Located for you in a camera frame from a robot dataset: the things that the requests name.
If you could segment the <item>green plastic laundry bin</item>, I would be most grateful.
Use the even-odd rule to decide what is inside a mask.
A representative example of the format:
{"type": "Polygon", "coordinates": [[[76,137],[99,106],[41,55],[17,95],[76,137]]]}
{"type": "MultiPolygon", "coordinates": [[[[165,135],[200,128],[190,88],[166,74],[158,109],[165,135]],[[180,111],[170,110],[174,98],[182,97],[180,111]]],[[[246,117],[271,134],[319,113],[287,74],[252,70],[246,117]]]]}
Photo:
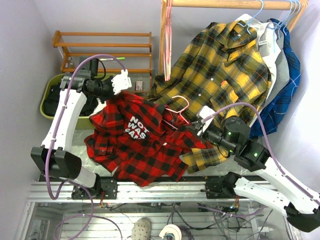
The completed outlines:
{"type": "Polygon", "coordinates": [[[102,81],[109,80],[115,74],[94,77],[89,71],[82,71],[74,76],[71,88],[68,89],[72,74],[59,74],[52,78],[46,86],[40,104],[41,114],[56,125],[62,108],[65,108],[60,120],[60,127],[74,126],[76,130],[89,130],[93,125],[89,116],[98,110],[102,81]]]}

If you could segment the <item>wooden clothes rail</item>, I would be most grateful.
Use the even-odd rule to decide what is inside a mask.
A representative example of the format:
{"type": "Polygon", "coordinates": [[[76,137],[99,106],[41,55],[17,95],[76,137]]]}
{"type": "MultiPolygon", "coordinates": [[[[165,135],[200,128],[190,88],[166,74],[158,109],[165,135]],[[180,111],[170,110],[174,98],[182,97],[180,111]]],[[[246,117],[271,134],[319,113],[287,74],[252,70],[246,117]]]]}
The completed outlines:
{"type": "Polygon", "coordinates": [[[242,14],[257,15],[262,20],[269,17],[293,16],[288,29],[293,30],[306,10],[308,0],[161,0],[158,47],[159,73],[164,72],[166,51],[166,23],[171,21],[171,60],[175,63],[192,38],[211,22],[228,23],[242,14]]]}

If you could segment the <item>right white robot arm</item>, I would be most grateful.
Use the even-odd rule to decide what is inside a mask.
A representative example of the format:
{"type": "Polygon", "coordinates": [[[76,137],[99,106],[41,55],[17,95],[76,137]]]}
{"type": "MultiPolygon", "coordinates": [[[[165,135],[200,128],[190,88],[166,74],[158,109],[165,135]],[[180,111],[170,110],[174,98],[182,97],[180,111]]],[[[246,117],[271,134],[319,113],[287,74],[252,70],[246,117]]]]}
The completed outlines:
{"type": "Polygon", "coordinates": [[[226,150],[242,168],[266,180],[274,189],[255,184],[244,176],[228,172],[218,189],[205,191],[208,198],[246,197],[269,207],[296,229],[310,233],[320,226],[320,194],[288,172],[276,159],[269,144],[250,139],[251,128],[238,116],[228,117],[222,127],[213,124],[217,112],[203,106],[192,130],[214,146],[226,150]]]}

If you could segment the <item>light blue hangers pair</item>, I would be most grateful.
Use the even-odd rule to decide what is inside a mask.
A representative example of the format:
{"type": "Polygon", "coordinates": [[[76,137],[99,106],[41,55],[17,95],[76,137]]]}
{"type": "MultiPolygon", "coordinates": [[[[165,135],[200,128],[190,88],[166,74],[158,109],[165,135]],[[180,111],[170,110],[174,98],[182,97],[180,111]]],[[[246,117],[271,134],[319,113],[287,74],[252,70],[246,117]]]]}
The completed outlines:
{"type": "Polygon", "coordinates": [[[289,0],[288,2],[290,3],[289,12],[282,20],[279,20],[273,28],[277,40],[280,38],[281,29],[288,26],[289,22],[299,13],[302,7],[299,0],[289,0]]]}

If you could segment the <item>wooden shoe rack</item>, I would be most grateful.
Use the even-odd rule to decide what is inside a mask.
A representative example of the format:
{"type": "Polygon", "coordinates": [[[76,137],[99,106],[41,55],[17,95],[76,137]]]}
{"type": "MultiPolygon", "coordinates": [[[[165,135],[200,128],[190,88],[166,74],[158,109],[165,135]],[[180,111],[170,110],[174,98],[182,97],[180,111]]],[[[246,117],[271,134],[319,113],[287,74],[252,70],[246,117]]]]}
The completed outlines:
{"type": "Polygon", "coordinates": [[[116,57],[128,69],[134,82],[140,87],[131,89],[145,93],[152,86],[153,35],[130,32],[63,32],[55,31],[52,46],[62,55],[61,72],[72,72],[80,63],[80,58],[98,54],[116,57]]]}

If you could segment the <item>green marker pen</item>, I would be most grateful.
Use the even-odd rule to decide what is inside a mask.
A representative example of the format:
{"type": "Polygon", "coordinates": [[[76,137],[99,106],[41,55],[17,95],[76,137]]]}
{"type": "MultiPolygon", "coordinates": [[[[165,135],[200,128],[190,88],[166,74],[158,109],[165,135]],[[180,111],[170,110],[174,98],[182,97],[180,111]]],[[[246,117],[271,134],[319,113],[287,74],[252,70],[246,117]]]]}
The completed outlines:
{"type": "Polygon", "coordinates": [[[122,61],[122,60],[125,60],[126,58],[125,57],[99,58],[100,61],[115,61],[116,59],[119,60],[119,61],[122,61]]]}

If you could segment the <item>aluminium mounting rail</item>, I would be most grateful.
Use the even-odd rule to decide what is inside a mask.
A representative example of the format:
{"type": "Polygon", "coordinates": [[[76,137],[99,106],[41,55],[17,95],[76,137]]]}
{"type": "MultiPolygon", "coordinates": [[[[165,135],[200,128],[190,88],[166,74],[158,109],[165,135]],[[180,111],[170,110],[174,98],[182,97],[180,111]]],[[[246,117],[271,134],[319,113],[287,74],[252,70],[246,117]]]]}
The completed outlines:
{"type": "MultiPolygon", "coordinates": [[[[158,202],[211,202],[214,200],[235,200],[234,196],[223,193],[209,193],[204,181],[154,182],[147,187],[139,187],[133,182],[106,183],[101,196],[94,196],[93,202],[99,203],[158,203],[158,202]]],[[[89,197],[84,193],[75,197],[78,187],[66,183],[62,186],[56,200],[50,198],[45,182],[31,185],[28,202],[33,203],[88,203],[89,197]]]]}

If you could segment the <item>grey perforated shoe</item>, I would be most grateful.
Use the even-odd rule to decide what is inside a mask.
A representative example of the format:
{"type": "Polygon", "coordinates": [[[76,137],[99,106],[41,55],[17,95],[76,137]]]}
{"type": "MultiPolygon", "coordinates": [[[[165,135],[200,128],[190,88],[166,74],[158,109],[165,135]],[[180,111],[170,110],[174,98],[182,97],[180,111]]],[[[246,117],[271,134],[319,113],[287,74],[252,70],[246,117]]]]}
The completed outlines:
{"type": "Polygon", "coordinates": [[[132,240],[150,240],[152,231],[152,222],[147,217],[142,217],[135,222],[132,231],[132,240]]]}

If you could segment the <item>grey white shirt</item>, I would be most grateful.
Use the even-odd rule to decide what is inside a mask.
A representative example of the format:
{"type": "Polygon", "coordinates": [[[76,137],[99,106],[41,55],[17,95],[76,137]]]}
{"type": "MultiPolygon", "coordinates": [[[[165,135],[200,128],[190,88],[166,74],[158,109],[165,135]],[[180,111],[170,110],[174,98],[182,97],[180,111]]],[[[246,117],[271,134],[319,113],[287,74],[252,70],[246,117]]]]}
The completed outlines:
{"type": "MultiPolygon", "coordinates": [[[[237,20],[246,23],[251,17],[243,14],[237,20]]],[[[284,36],[280,33],[280,38],[277,39],[274,26],[275,23],[270,19],[266,22],[254,19],[250,26],[257,32],[256,46],[271,75],[271,87],[268,90],[265,106],[274,100],[290,80],[289,64],[284,52],[284,36]]]]}

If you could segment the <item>blue plaid shirt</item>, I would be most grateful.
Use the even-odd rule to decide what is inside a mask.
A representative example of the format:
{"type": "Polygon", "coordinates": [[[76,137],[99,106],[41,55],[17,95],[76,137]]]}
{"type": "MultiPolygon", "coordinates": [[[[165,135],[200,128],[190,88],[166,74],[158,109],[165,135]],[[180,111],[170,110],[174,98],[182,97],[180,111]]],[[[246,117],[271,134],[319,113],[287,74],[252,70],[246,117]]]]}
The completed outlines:
{"type": "Polygon", "coordinates": [[[259,112],[267,134],[277,131],[276,97],[289,83],[289,64],[284,52],[284,34],[273,30],[271,20],[263,23],[252,19],[251,27],[257,32],[256,46],[271,76],[271,87],[268,90],[263,109],[259,112]]]}

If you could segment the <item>pink wire hanger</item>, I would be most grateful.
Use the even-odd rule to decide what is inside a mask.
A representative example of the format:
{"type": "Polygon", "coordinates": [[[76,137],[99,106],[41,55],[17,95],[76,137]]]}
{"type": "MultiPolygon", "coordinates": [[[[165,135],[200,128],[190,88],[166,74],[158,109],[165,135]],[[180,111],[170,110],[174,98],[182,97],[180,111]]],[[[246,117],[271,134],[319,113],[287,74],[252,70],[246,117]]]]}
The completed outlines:
{"type": "Polygon", "coordinates": [[[175,96],[172,96],[171,98],[182,100],[183,103],[180,105],[180,107],[176,107],[176,108],[166,107],[165,109],[171,113],[177,114],[187,125],[189,125],[190,122],[183,116],[183,112],[187,110],[190,106],[189,101],[184,96],[181,96],[181,95],[175,95],[175,96]]]}

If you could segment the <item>red black plaid shirt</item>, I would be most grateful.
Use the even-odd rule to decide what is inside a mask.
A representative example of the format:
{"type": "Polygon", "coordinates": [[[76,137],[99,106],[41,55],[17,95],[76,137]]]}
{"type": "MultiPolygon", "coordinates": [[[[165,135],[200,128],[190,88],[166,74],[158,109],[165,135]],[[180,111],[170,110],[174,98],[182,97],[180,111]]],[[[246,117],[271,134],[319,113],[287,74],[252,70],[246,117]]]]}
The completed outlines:
{"type": "Polygon", "coordinates": [[[213,146],[190,131],[190,124],[138,95],[122,92],[91,115],[93,134],[84,139],[88,157],[117,180],[145,187],[163,175],[179,181],[188,165],[180,156],[213,146]]]}

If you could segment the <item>pink hangers on rail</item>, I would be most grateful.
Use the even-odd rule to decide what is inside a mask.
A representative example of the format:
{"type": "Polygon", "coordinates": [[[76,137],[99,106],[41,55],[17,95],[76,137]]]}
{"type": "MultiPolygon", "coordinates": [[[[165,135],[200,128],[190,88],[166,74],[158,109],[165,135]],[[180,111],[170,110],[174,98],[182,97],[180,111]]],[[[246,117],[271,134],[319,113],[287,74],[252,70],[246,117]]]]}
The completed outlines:
{"type": "Polygon", "coordinates": [[[171,21],[171,12],[172,12],[173,1],[167,1],[167,7],[165,12],[165,29],[164,29],[164,80],[168,82],[171,78],[171,67],[172,67],[172,21],[171,21]]]}

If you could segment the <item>yellow plaid flannel shirt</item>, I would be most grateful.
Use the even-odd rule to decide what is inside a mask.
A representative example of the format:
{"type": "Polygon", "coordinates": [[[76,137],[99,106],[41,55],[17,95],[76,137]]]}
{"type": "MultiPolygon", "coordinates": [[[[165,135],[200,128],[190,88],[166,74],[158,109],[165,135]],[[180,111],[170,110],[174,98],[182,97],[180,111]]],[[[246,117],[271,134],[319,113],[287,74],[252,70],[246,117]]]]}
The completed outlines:
{"type": "Polygon", "coordinates": [[[265,104],[271,74],[256,46],[257,31],[250,27],[248,34],[238,22],[212,22],[198,33],[171,67],[170,80],[155,76],[147,99],[174,109],[183,101],[172,97],[180,95],[189,101],[183,116],[190,122],[208,106],[217,112],[215,126],[232,116],[250,125],[265,104]]]}

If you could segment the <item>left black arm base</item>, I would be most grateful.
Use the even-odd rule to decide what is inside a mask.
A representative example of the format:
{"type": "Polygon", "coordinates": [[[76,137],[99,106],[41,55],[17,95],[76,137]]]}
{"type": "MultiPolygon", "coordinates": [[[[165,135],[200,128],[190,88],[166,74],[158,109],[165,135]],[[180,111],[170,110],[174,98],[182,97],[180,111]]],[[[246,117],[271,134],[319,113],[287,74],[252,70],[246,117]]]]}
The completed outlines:
{"type": "MultiPolygon", "coordinates": [[[[94,199],[115,200],[118,194],[118,181],[113,177],[100,177],[96,174],[96,181],[93,187],[87,188],[94,199]]],[[[71,194],[72,200],[89,200],[89,194],[81,187],[74,186],[71,194]]]]}

